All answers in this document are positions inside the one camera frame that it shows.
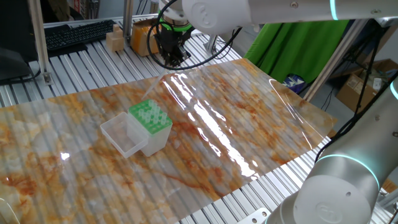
clear plastic box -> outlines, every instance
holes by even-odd
[[[153,100],[129,108],[101,125],[102,133],[125,157],[141,150],[151,156],[166,146],[173,122]]]
[[[128,158],[148,145],[148,135],[137,129],[133,118],[123,112],[101,125],[102,133]]]

blue object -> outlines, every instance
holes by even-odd
[[[305,86],[305,81],[298,75],[290,74],[286,77],[283,85],[291,89],[295,93],[299,93]]]

metal slotted table surface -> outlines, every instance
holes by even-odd
[[[148,17],[151,16],[133,17],[133,21]],[[122,18],[114,20],[122,25]],[[81,26],[86,23],[84,21],[69,24]],[[209,57],[203,46],[208,39],[208,35],[194,34],[187,41],[186,48],[192,53],[192,57],[183,66],[193,65]],[[221,43],[217,43],[217,45],[218,49],[223,46]],[[42,77],[39,76],[34,82],[0,86],[1,106],[12,106],[133,82],[157,76],[163,71],[150,57],[140,57],[126,45],[122,52],[116,53],[107,49],[105,40],[91,42],[86,46],[88,47],[87,51],[50,58],[50,72],[54,85],[46,86]],[[221,60],[212,60],[207,65],[239,58],[240,56],[231,50],[226,57]],[[34,73],[39,69],[37,62],[31,62],[29,65]],[[269,215],[286,197],[298,191],[313,166],[316,153],[329,140],[328,138],[324,139],[316,149],[211,203],[180,220],[179,223],[237,223],[260,208],[265,208]],[[390,213],[376,205],[371,223],[387,223],[390,217]]]

computer monitor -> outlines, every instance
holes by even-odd
[[[27,0],[0,0],[0,80],[31,73],[37,60],[35,36]]]

cable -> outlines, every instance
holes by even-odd
[[[330,95],[329,95],[329,103],[328,103],[328,106],[326,106],[326,108],[325,108],[325,112],[328,110],[328,108],[329,108],[329,105],[330,105],[330,102],[331,102],[331,96],[332,96],[332,94],[333,94],[333,90],[335,90],[335,87],[333,86],[333,88],[331,89],[331,92],[330,92]]]
[[[143,0],[139,0],[139,4],[138,4],[138,8],[137,8],[137,11],[136,11],[136,15],[138,15],[138,12],[139,12],[139,8],[141,7],[141,3],[142,3],[142,1],[143,1]]]
[[[145,7],[147,7],[147,3],[148,3],[148,0],[146,0],[146,1],[145,1],[144,7],[142,8],[141,15],[144,13],[144,11],[145,11]]]
[[[26,79],[22,79],[22,80],[9,80],[9,81],[0,81],[0,85],[12,85],[12,84],[20,84],[20,83],[25,83],[25,82],[29,82],[33,79],[35,79],[36,77],[38,77],[40,75],[40,69],[39,71],[37,71],[37,73],[30,78],[26,78]]]
[[[384,85],[380,91],[377,93],[377,95],[368,103],[368,105],[363,109],[361,112],[359,112],[357,115],[354,115],[347,123],[344,124],[343,127],[340,128],[340,130],[336,133],[335,137],[331,139],[331,141],[326,144],[317,154],[315,158],[315,163],[317,163],[319,157],[321,156],[322,152],[325,151],[327,147],[329,147],[332,143],[336,142],[340,137],[344,136],[347,134],[354,126],[355,124],[359,121],[359,119],[362,118],[362,116],[370,109],[370,107],[376,102],[379,97],[384,93],[386,89],[388,89],[396,78],[398,78],[398,72],[395,73],[393,77],[391,77],[391,82],[389,82],[387,85]]]
[[[365,80],[363,82],[363,86],[362,86],[361,94],[359,96],[358,104],[356,105],[355,114],[358,113],[358,111],[359,111],[359,109],[361,107],[362,98],[363,98],[363,95],[365,93],[366,85],[368,84],[369,76],[370,76],[370,74],[372,74],[372,66],[373,66],[374,58],[376,57],[376,54],[377,54],[377,50],[379,48],[381,37],[382,37],[382,32],[380,31],[379,35],[378,35],[378,37],[376,39],[376,45],[375,45],[375,47],[373,49],[371,61],[369,62],[369,67],[366,70],[366,76],[365,76]]]
[[[215,59],[221,60],[221,59],[225,58],[225,57],[229,54],[229,52],[231,51],[232,45],[233,45],[233,44],[234,44],[234,42],[232,41],[232,42],[231,42],[231,45],[229,46],[228,51],[227,51],[222,57],[216,57]]]
[[[217,52],[216,54],[212,55],[210,58],[208,58],[208,59],[206,59],[206,60],[204,60],[204,61],[202,61],[202,62],[200,62],[198,64],[187,66],[187,67],[180,67],[180,68],[173,68],[173,67],[170,67],[170,66],[166,66],[166,65],[162,64],[160,61],[158,61],[156,56],[152,53],[152,51],[150,49],[150,34],[152,33],[152,31],[154,30],[155,27],[157,29],[157,33],[158,34],[160,33],[159,32],[160,19],[162,18],[163,13],[166,11],[166,9],[169,8],[176,1],[178,1],[178,0],[171,0],[169,3],[167,3],[163,7],[163,9],[159,12],[159,15],[157,17],[157,22],[153,26],[150,27],[148,35],[147,35],[147,49],[148,49],[149,55],[152,57],[154,62],[156,64],[160,65],[162,68],[166,68],[168,70],[182,71],[182,70],[188,70],[188,69],[191,69],[191,68],[196,68],[196,67],[199,67],[200,65],[204,65],[204,64],[208,63],[209,61],[213,60],[214,58],[216,58],[217,56],[219,56],[219,54],[222,53],[232,43],[232,41],[236,38],[236,36],[242,30],[242,28],[240,27],[235,32],[235,34],[230,38],[230,40],[227,42],[227,44],[219,52]]]

